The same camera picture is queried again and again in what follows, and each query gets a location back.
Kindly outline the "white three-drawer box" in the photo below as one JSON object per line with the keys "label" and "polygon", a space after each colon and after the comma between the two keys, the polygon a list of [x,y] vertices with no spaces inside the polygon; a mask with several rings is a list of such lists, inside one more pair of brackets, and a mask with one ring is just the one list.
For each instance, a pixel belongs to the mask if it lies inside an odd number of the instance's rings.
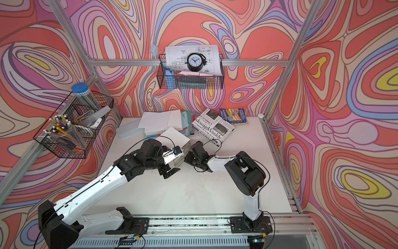
{"label": "white three-drawer box", "polygon": [[180,166],[184,162],[185,156],[190,150],[190,139],[173,127],[170,127],[164,133],[158,136],[156,140],[160,141],[162,145],[167,146],[170,149],[174,148],[174,145],[181,148],[182,155],[178,156],[176,159],[173,160],[173,162],[169,164],[171,167],[180,168]]}

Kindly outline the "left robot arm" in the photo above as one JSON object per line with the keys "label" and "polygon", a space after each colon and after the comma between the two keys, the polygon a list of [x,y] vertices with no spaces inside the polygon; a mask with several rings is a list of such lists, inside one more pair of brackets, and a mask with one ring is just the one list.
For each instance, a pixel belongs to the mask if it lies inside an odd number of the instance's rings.
{"label": "left robot arm", "polygon": [[103,174],[69,196],[53,203],[45,201],[38,207],[38,227],[48,248],[68,249],[77,240],[94,234],[110,235],[146,233],[146,218],[134,218],[126,207],[107,213],[87,215],[94,204],[118,187],[157,170],[167,179],[178,172],[170,162],[183,155],[179,146],[168,148],[156,139],[142,139],[141,148],[128,149]]}

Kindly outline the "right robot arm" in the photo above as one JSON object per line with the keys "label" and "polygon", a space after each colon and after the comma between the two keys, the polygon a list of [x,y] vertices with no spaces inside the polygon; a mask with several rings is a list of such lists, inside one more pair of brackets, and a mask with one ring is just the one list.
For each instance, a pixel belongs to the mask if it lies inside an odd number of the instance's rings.
{"label": "right robot arm", "polygon": [[199,141],[191,146],[184,161],[203,172],[228,172],[244,195],[243,224],[253,230],[261,223],[263,211],[260,210],[260,191],[264,187],[266,173],[246,152],[240,151],[234,156],[210,155]]}

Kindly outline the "folded newspaper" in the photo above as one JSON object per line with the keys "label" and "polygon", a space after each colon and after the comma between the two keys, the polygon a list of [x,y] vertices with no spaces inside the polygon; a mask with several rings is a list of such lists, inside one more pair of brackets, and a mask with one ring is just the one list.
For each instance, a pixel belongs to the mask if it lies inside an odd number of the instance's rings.
{"label": "folded newspaper", "polygon": [[234,131],[234,126],[222,119],[217,113],[206,109],[199,115],[192,125],[208,140],[220,147],[222,143]]}

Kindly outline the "teal books stack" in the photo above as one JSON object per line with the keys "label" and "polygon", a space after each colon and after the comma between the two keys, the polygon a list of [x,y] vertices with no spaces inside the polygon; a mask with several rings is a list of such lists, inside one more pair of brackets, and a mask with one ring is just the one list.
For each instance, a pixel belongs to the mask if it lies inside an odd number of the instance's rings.
{"label": "teal books stack", "polygon": [[182,130],[179,132],[185,136],[191,135],[191,122],[192,122],[192,114],[190,111],[180,111],[182,117]]}

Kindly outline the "white open notebook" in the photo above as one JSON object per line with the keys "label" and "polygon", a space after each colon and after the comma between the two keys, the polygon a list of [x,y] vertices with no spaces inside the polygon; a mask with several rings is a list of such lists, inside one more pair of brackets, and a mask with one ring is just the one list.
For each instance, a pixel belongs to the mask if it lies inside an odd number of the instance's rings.
{"label": "white open notebook", "polygon": [[144,129],[146,136],[162,134],[169,128],[182,130],[182,117],[180,110],[167,112],[144,112],[138,128]]}

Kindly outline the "translucent plastic box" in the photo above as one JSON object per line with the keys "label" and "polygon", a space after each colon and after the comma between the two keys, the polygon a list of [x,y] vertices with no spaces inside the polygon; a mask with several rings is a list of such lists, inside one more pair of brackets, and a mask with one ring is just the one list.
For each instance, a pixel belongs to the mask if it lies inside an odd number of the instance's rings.
{"label": "translucent plastic box", "polygon": [[143,138],[145,136],[145,129],[140,127],[140,120],[134,120],[116,129],[116,134],[120,139],[126,139],[130,136],[136,135]]}

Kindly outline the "blue book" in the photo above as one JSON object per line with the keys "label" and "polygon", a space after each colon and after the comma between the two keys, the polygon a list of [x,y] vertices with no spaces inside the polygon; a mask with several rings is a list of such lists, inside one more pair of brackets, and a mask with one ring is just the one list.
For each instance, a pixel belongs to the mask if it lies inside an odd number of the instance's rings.
{"label": "blue book", "polygon": [[241,125],[247,123],[244,109],[220,109],[219,116],[232,125]]}

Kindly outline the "black round clock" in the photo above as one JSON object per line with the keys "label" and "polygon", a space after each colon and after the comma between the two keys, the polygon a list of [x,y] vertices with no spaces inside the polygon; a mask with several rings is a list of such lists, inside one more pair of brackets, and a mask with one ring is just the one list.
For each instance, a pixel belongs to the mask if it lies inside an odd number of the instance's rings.
{"label": "black round clock", "polygon": [[206,65],[206,57],[199,53],[191,53],[187,57],[188,70],[199,72]]}

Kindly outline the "white drawing sheet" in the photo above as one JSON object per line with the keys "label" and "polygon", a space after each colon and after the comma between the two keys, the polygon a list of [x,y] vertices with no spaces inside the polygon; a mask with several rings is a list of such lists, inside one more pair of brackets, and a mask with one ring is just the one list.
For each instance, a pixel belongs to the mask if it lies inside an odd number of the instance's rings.
{"label": "white drawing sheet", "polygon": [[206,65],[199,71],[207,75],[221,76],[219,50],[216,45],[169,46],[165,48],[166,67],[176,71],[190,71],[187,57],[191,53],[199,53],[206,57]]}

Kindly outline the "clear cup with pens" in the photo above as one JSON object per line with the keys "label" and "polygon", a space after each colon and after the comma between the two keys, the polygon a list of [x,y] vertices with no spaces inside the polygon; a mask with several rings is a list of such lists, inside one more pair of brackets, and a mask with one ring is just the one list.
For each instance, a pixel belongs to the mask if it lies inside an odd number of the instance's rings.
{"label": "clear cup with pens", "polygon": [[50,117],[48,122],[51,126],[47,130],[44,130],[47,138],[70,150],[81,151],[86,148],[86,141],[66,114]]}

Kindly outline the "blue lid pencil jar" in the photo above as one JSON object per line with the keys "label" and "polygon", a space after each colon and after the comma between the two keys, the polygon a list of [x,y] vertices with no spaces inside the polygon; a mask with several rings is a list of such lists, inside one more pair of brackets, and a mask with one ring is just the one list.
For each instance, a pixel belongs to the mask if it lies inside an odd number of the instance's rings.
{"label": "blue lid pencil jar", "polygon": [[97,111],[101,108],[100,104],[86,83],[76,83],[72,85],[71,90],[89,110]]}

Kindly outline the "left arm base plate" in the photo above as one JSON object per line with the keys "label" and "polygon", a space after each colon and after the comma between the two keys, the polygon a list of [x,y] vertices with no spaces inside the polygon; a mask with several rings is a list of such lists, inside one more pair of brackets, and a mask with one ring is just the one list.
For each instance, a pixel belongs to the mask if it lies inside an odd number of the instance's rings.
{"label": "left arm base plate", "polygon": [[122,234],[146,234],[149,227],[150,219],[147,217],[129,218],[125,220],[121,226],[116,230],[105,231],[108,235],[122,235]]}

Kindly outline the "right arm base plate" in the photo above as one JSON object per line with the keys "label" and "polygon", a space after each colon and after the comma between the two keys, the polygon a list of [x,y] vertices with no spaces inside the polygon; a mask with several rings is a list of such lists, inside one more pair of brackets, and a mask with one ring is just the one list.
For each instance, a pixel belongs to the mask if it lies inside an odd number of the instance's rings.
{"label": "right arm base plate", "polygon": [[228,218],[232,233],[261,233],[273,232],[273,223],[268,216],[259,216],[252,221],[245,215],[232,216]]}

